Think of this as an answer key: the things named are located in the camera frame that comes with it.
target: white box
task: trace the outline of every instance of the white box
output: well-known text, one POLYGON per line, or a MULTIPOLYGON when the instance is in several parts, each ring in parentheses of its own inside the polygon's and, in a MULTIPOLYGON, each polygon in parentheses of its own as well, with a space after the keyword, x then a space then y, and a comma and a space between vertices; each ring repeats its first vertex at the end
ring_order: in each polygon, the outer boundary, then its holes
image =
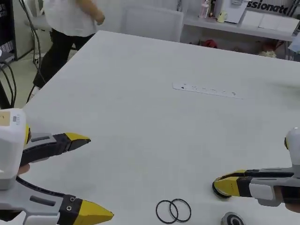
POLYGON ((299 20, 295 18, 282 17, 276 30, 293 34, 298 26, 298 23, 299 20))
POLYGON ((258 12, 247 11, 245 12, 245 16, 241 24, 244 26, 253 26, 258 27, 262 21, 264 14, 258 12))
POLYGON ((282 16, 279 15, 270 15, 263 13, 263 18, 261 20, 261 23, 259 24, 258 27, 265 28, 265 29, 271 29, 271 30, 276 30, 282 16))

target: black pants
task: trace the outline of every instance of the black pants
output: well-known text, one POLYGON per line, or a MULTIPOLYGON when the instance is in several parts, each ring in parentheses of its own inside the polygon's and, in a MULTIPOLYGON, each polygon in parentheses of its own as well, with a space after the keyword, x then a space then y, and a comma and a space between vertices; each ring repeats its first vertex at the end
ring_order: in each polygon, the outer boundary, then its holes
MULTIPOLYGON (((41 62, 41 74, 48 82, 67 62, 72 45, 75 44, 79 50, 93 35, 88 37, 67 36, 52 29, 52 47, 45 54, 41 62)), ((33 84, 39 88, 45 85, 39 73, 33 80, 33 84)))

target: label sticker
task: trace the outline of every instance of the label sticker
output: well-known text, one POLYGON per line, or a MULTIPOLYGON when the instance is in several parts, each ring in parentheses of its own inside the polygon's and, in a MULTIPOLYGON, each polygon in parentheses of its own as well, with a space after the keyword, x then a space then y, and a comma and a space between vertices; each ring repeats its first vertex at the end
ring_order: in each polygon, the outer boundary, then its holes
POLYGON ((0 126, 8 127, 10 124, 10 112, 0 112, 0 126))

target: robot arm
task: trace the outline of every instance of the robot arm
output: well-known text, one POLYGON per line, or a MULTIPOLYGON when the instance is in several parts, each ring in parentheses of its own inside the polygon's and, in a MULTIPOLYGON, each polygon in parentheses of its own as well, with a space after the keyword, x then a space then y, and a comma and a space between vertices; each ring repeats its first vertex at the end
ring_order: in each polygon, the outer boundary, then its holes
POLYGON ((300 129, 294 128, 285 137, 292 167, 239 170, 217 178, 212 188, 221 198, 253 197, 261 205, 300 203, 300 129))
POLYGON ((112 219, 113 214, 100 205, 37 187, 16 176, 19 166, 75 150, 89 143, 89 138, 73 133, 32 134, 24 112, 10 109, 0 111, 0 142, 6 146, 0 151, 4 153, 0 155, 1 220, 10 221, 21 211, 26 213, 24 225, 94 225, 112 219))

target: red object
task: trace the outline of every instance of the red object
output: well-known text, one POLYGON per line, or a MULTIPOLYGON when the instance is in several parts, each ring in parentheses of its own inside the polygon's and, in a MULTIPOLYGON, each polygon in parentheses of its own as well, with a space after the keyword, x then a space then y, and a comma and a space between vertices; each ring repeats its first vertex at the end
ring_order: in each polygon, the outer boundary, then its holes
POLYGON ((202 44, 202 46, 209 48, 217 48, 217 44, 214 40, 207 40, 202 44))

